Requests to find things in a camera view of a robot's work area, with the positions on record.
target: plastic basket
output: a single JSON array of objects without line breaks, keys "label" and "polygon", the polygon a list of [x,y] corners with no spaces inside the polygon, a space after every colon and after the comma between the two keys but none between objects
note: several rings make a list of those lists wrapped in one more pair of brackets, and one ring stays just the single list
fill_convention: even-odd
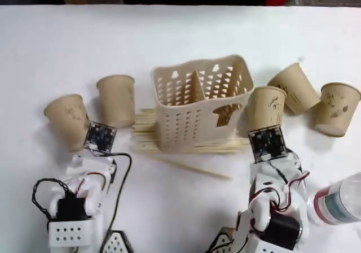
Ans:
[{"label": "plastic basket", "polygon": [[190,149],[228,138],[253,91],[244,59],[194,60],[152,72],[156,133],[162,151]]}]

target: circuit board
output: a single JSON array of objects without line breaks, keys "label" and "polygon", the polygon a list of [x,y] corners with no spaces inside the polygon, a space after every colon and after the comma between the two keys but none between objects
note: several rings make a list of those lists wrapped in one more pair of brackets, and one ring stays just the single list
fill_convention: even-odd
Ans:
[{"label": "circuit board", "polygon": [[271,126],[248,132],[256,163],[286,157],[287,148],[280,126]]},{"label": "circuit board", "polygon": [[102,153],[110,153],[116,133],[117,128],[115,127],[91,121],[85,138],[84,148]]}]

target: water bottle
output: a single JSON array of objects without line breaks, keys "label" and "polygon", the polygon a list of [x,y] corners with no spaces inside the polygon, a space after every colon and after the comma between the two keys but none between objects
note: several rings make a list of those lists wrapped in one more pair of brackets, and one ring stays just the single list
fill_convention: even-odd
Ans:
[{"label": "water bottle", "polygon": [[361,172],[312,195],[307,201],[307,214],[317,225],[361,221]]}]

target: brown paper cup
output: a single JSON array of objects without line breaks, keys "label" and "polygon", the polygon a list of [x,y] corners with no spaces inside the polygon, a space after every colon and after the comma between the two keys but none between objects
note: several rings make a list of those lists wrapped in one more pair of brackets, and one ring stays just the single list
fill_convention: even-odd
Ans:
[{"label": "brown paper cup", "polygon": [[294,63],[278,73],[269,83],[287,93],[285,104],[299,115],[320,102],[320,97],[302,71],[299,63]]},{"label": "brown paper cup", "polygon": [[116,128],[134,124],[134,79],[128,75],[102,78],[96,84],[103,105],[104,122]]},{"label": "brown paper cup", "polygon": [[255,88],[248,102],[248,131],[281,125],[286,92],[273,86]]},{"label": "brown paper cup", "polygon": [[321,91],[322,103],[318,109],[315,129],[328,136],[342,137],[361,100],[361,93],[341,82],[330,82]]},{"label": "brown paper cup", "polygon": [[44,114],[69,151],[83,148],[89,118],[80,95],[66,95],[54,100],[45,108]]}]

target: white table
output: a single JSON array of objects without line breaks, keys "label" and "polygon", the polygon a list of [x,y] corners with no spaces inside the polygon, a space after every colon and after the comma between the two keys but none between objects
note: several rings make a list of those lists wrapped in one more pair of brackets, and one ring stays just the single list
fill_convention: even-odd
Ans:
[{"label": "white table", "polygon": [[[198,58],[242,55],[256,85],[300,60],[320,90],[326,82],[361,87],[361,9],[307,7],[3,6],[0,7],[0,192],[2,252],[47,252],[46,218],[31,203],[42,177],[60,177],[69,160],[42,111],[51,100],[81,94],[93,120],[95,83],[127,73],[136,106],[155,106],[150,71]],[[361,110],[344,138],[312,131],[309,116],[285,116],[287,145],[325,186],[361,169]],[[120,130],[115,151],[128,151]],[[134,155],[115,228],[135,252],[204,252],[222,226],[234,226],[247,205],[248,148],[238,156],[189,157],[233,177],[222,181]],[[126,161],[119,159],[121,171]],[[108,214],[121,175],[111,190]],[[49,187],[39,201],[49,203]],[[312,230],[305,252],[357,252],[359,224]]]}]

